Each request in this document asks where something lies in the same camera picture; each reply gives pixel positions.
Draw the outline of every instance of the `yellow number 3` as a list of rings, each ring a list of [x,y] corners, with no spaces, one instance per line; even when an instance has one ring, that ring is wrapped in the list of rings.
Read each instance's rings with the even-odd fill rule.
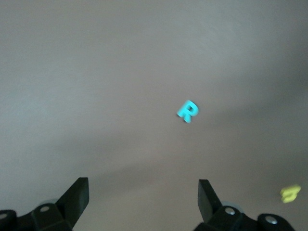
[[[301,190],[301,187],[296,184],[287,188],[283,188],[280,191],[280,195],[282,196],[281,200],[284,203],[289,203],[295,200],[298,192]]]

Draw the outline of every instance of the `screw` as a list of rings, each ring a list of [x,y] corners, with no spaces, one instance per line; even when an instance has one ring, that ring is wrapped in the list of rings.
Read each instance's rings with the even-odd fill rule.
[[[233,210],[233,208],[230,208],[230,207],[226,208],[225,211],[226,211],[226,213],[228,213],[230,215],[234,215],[235,214],[235,211]]]
[[[272,216],[266,216],[265,217],[265,220],[270,223],[270,224],[273,224],[273,225],[276,225],[278,222],[275,218],[273,218]]]
[[[8,216],[8,215],[7,215],[6,213],[0,214],[0,220],[1,220],[1,219],[5,219],[7,216]]]
[[[40,208],[40,212],[46,212],[48,210],[49,210],[48,206],[44,206],[44,207]]]

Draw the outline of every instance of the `screw head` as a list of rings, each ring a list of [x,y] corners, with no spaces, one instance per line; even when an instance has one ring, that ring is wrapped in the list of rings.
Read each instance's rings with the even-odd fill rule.
[[[8,215],[7,215],[6,213],[0,214],[0,220],[1,220],[1,219],[5,219],[7,216],[8,216]]]
[[[228,213],[228,214],[230,214],[230,215],[234,215],[234,214],[235,214],[234,209],[233,209],[233,208],[230,208],[230,207],[226,208],[225,211],[226,211],[226,213]]]
[[[272,216],[266,216],[265,220],[268,223],[273,224],[273,225],[276,225],[278,223],[278,221],[275,218],[273,218]]]
[[[49,210],[48,206],[44,206],[44,207],[40,208],[40,212],[46,212],[48,210]]]

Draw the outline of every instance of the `black mechanical arm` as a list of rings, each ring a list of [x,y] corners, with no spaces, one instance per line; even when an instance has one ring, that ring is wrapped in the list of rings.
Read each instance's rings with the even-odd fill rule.
[[[0,231],[72,231],[88,203],[88,178],[79,178],[55,204],[40,205],[21,217],[0,210]],[[295,231],[277,215],[261,214],[253,220],[223,206],[208,180],[199,180],[198,205],[203,222],[194,231]]]

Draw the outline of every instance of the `letter r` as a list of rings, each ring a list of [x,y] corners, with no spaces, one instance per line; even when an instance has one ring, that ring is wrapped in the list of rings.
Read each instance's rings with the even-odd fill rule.
[[[191,117],[196,116],[199,112],[199,109],[196,104],[192,101],[188,100],[185,104],[179,109],[178,116],[184,118],[186,123],[191,122]]]

